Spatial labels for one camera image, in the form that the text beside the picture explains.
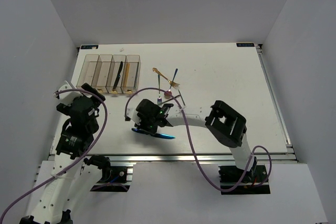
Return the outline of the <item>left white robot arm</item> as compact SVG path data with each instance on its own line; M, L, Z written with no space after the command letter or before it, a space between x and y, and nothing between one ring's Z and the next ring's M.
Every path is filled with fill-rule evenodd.
M104 126L99 126L99 107L105 110L105 97L88 83L79 89L65 83L55 93L56 110L68 117L62 126L56 146L51 177L38 188L43 193L36 207L21 223L72 223L71 215L93 184L110 178L108 159L87 159Z

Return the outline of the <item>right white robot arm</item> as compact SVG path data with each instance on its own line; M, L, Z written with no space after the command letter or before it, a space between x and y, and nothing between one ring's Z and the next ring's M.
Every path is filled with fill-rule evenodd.
M228 147L237 167L238 177L247 182L256 175L256 158L247 142L246 119L223 101L217 100L210 111L203 108L180 109L171 103L158 106L143 99L135 109L126 109L126 119L134 122L135 132L157 138L159 127L189 125L207 128L219 143Z

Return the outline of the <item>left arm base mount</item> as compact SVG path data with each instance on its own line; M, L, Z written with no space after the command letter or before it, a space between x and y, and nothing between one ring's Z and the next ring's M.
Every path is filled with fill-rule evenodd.
M86 167L89 167L94 168L94 171L98 170L98 174L101 174L90 191L127 192L129 190L130 186L126 185L128 170L126 166L112 166L110 159L102 155L93 155L85 158L83 162L85 166L82 173Z

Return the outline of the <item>black knife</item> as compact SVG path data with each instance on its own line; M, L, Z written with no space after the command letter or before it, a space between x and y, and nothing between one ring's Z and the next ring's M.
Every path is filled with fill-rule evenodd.
M113 90L115 90L117 88L117 85L118 85L120 77L121 77L122 69L123 69L123 61L120 62L118 73L117 73L116 79L115 79L114 84L113 84Z

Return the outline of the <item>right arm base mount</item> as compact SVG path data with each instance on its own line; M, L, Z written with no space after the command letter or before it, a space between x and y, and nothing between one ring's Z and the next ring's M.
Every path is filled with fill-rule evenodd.
M220 166L220 188L230 189L239 180L243 170L236 166ZM230 192L221 192L222 195L269 195L269 179L265 165L257 165L254 174L247 172L237 188Z

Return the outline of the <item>gold chopstick slanted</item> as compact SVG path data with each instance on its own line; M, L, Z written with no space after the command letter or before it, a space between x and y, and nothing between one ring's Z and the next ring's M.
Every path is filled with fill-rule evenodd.
M125 63L124 78L123 78L123 87L127 86L128 75L129 75L130 63Z

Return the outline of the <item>blue knife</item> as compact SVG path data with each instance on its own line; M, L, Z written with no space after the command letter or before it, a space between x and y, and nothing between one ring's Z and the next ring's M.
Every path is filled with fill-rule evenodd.
M168 140L175 139L175 136L168 135L168 134L163 134L163 133L150 133L150 132L146 132L146 131L143 130L143 129L136 129L136 128L132 128L131 130L132 130L133 132L136 132L136 133L140 133L140 134L144 134L144 135L149 135L149 136L156 137L156 138L168 139Z

